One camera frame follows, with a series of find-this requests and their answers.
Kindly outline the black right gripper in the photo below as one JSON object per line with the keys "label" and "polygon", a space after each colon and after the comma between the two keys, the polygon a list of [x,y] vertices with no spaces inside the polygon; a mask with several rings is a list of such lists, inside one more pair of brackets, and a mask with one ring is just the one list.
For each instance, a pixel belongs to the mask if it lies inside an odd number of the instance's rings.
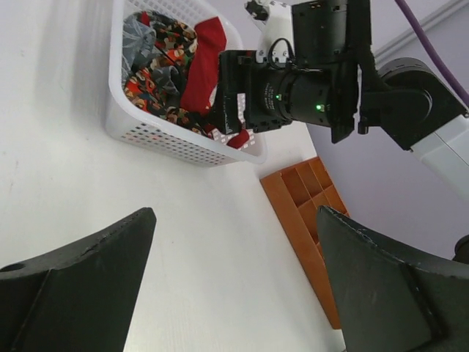
{"label": "black right gripper", "polygon": [[215,101],[207,120],[221,133],[232,135],[243,128],[264,133],[294,121],[330,128],[334,143],[353,132],[358,104],[355,62],[301,68],[288,61],[273,67],[243,50],[224,51],[218,62]]}

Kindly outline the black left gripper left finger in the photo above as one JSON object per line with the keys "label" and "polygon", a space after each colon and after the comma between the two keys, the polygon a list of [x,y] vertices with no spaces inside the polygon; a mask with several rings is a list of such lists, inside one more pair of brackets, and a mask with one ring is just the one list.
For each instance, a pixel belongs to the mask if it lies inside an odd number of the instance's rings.
{"label": "black left gripper left finger", "polygon": [[1,350],[123,351],[156,223],[142,208],[1,268]]}

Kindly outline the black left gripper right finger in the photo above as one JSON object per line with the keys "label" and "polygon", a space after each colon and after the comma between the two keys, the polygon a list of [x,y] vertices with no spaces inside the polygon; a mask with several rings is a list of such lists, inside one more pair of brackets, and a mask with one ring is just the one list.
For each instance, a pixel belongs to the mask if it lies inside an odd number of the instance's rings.
{"label": "black left gripper right finger", "polygon": [[322,206],[317,229],[346,351],[467,351],[468,237],[450,260]]}

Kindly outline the red necktie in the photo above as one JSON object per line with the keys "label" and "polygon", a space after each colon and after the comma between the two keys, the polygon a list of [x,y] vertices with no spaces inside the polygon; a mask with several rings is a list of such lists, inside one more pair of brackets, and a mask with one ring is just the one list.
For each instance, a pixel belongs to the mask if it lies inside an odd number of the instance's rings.
{"label": "red necktie", "polygon": [[218,56],[226,49],[226,35],[219,18],[195,25],[197,48],[188,71],[180,107],[198,118],[204,134],[211,138],[215,126],[206,121],[211,109],[210,96],[218,83]]}

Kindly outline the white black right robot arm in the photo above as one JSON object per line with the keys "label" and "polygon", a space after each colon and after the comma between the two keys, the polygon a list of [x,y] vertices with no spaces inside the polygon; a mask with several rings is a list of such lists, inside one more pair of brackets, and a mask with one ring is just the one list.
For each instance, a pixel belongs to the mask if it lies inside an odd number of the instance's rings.
{"label": "white black right robot arm", "polygon": [[400,58],[377,67],[368,1],[248,1],[255,50],[226,50],[208,121],[221,133],[273,131],[294,121],[339,143],[378,127],[461,197],[468,196],[468,92],[404,1],[432,66]]}

